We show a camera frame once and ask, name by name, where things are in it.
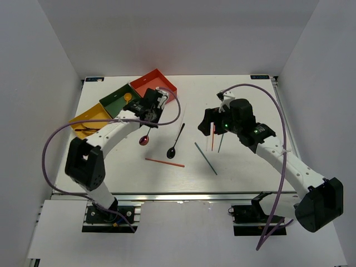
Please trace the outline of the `iridescent blue purple spoon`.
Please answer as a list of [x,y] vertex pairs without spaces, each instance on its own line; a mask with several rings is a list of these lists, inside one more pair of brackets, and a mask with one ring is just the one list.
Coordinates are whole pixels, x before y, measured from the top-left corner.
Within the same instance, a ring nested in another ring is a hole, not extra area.
[[148,129],[146,135],[142,136],[142,137],[139,139],[139,144],[140,144],[141,146],[146,146],[146,145],[149,143],[149,140],[150,140],[150,138],[149,138],[150,131],[151,131],[151,128]]

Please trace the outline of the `black spoon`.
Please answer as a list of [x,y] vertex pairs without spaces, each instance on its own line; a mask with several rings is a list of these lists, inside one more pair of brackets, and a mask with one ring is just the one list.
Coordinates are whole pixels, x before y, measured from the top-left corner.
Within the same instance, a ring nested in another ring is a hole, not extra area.
[[167,153],[166,153],[166,156],[167,156],[168,159],[173,159],[173,158],[175,157],[175,155],[176,155],[175,146],[176,146],[176,144],[177,144],[177,142],[178,142],[178,139],[179,139],[179,137],[180,137],[180,135],[181,135],[181,133],[182,133],[184,127],[185,127],[185,123],[183,122],[182,125],[181,125],[181,127],[180,127],[180,130],[179,130],[179,133],[178,133],[178,135],[177,135],[177,138],[176,138],[176,140],[175,140],[175,143],[173,144],[173,146],[172,146],[171,148],[168,149],[168,151],[167,151]]

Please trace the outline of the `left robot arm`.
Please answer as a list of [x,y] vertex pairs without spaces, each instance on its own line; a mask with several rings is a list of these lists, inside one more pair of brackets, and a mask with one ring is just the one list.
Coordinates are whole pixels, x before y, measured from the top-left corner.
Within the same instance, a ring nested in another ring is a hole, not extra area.
[[107,154],[144,122],[157,124],[169,99],[169,93],[148,88],[143,98],[125,105],[102,129],[81,140],[74,138],[69,147],[65,173],[84,189],[98,206],[98,215],[106,222],[117,217],[117,200],[104,183]]

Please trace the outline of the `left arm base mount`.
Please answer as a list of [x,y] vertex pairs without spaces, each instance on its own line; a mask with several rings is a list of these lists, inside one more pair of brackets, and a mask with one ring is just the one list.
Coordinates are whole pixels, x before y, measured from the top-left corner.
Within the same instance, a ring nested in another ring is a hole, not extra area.
[[[137,230],[140,221],[141,208],[132,205],[119,205],[117,211],[126,218],[134,230]],[[120,234],[134,232],[129,224],[117,214],[102,211],[95,205],[87,205],[82,224],[83,233],[110,233]]]

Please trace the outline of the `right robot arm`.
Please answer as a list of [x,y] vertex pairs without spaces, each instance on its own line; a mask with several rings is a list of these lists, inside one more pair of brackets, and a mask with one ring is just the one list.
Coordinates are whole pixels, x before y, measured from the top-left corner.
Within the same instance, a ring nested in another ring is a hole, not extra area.
[[343,214],[343,184],[335,177],[325,178],[283,149],[276,133],[256,121],[248,100],[241,98],[223,107],[207,108],[197,128],[209,136],[211,126],[217,135],[235,134],[244,146],[284,174],[297,193],[296,197],[280,197],[276,208],[273,208],[275,195],[260,193],[251,201],[251,214],[256,221],[265,221],[274,210],[276,216],[294,219],[314,233]]

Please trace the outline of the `teal chopstick diagonal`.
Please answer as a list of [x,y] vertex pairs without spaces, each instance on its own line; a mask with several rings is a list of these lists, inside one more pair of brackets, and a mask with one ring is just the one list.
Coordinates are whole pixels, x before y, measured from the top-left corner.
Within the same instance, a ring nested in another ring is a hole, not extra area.
[[197,142],[194,142],[194,145],[196,146],[196,148],[198,149],[199,153],[201,153],[202,157],[204,158],[204,160],[207,162],[207,164],[209,165],[209,167],[212,169],[213,173],[215,175],[217,175],[216,170],[214,169],[214,167],[212,166],[212,164],[210,163],[210,161],[208,160],[208,158],[206,157],[206,155],[204,154],[204,152],[202,151],[202,149],[200,148],[200,146],[198,145]]

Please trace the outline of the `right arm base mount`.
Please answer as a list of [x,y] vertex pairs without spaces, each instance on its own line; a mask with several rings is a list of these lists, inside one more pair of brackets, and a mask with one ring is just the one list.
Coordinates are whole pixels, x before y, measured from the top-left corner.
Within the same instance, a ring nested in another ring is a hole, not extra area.
[[[268,220],[268,215],[260,214],[253,207],[251,201],[246,205],[232,205],[228,209],[228,214],[233,218],[234,236],[260,236]],[[266,233],[268,234],[281,219],[282,217],[274,215]],[[272,233],[272,236],[285,236],[287,234],[285,222],[283,220],[278,229]]]

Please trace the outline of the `orange gold spoon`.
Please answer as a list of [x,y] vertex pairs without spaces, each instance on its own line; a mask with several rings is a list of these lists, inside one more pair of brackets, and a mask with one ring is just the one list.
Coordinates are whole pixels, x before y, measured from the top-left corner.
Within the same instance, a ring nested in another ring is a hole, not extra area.
[[132,94],[131,93],[125,93],[123,96],[123,99],[125,100],[126,104],[128,104],[132,100]]

